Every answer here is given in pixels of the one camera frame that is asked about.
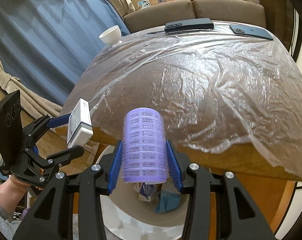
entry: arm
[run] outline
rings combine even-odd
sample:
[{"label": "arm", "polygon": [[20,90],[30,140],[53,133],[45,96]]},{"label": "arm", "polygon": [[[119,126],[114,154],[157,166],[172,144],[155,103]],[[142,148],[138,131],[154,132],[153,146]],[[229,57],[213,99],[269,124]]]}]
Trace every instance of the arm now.
[{"label": "arm", "polygon": [[17,204],[27,192],[27,186],[28,184],[10,175],[9,179],[0,185],[0,206],[9,214],[13,214]]}]

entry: sofa cushion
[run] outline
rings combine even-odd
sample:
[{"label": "sofa cushion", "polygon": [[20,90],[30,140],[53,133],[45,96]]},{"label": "sofa cushion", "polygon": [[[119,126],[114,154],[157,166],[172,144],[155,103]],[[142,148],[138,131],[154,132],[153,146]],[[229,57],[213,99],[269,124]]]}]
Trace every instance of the sofa cushion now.
[{"label": "sofa cushion", "polygon": [[194,0],[198,18],[230,21],[266,27],[264,7],[242,0]]},{"label": "sofa cushion", "polygon": [[195,19],[190,0],[177,0],[152,5],[129,13],[123,18],[131,33],[162,26],[168,22],[187,19]]}]

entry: plastic sheet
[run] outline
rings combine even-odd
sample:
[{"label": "plastic sheet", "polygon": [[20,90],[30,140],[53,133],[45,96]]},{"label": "plastic sheet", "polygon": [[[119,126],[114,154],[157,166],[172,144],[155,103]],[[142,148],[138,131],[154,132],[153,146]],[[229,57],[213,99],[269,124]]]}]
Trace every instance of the plastic sheet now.
[{"label": "plastic sheet", "polygon": [[275,36],[235,35],[229,24],[122,38],[94,59],[61,114],[83,98],[93,127],[121,139],[126,113],[153,108],[167,139],[212,154],[251,142],[270,164],[302,176],[302,75]]}]

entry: black phone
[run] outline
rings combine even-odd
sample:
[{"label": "black phone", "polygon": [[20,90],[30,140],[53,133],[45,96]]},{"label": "black phone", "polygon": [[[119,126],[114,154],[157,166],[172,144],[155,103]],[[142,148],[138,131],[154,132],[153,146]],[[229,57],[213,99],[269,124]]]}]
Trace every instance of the black phone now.
[{"label": "black phone", "polygon": [[265,30],[258,27],[251,27],[248,25],[230,24],[230,29],[235,34],[241,34],[251,37],[257,37],[273,41],[273,37]]},{"label": "black phone", "polygon": [[165,32],[176,32],[185,30],[207,30],[214,29],[214,24],[209,18],[198,18],[181,20],[167,23],[164,27]]},{"label": "black phone", "polygon": [[8,166],[16,161],[23,137],[21,123],[20,90],[8,94],[0,101],[0,165],[1,174],[10,175]]}]

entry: screw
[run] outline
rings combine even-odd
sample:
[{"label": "screw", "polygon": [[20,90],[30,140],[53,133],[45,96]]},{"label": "screw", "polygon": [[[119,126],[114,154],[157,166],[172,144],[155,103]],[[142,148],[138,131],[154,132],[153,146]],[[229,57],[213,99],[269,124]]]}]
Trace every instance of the screw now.
[{"label": "screw", "polygon": [[233,174],[232,172],[230,172],[230,171],[227,171],[227,172],[226,172],[226,177],[227,177],[228,179],[233,179],[233,178],[234,178],[234,174]]},{"label": "screw", "polygon": [[196,164],[196,163],[191,163],[191,164],[189,165],[189,167],[190,167],[190,169],[196,171],[196,170],[199,168],[199,165]]},{"label": "screw", "polygon": [[58,172],[57,174],[55,174],[55,177],[57,179],[63,179],[64,178],[64,172]]},{"label": "screw", "polygon": [[91,170],[93,171],[98,171],[101,169],[101,166],[99,164],[94,164],[91,166]]}]

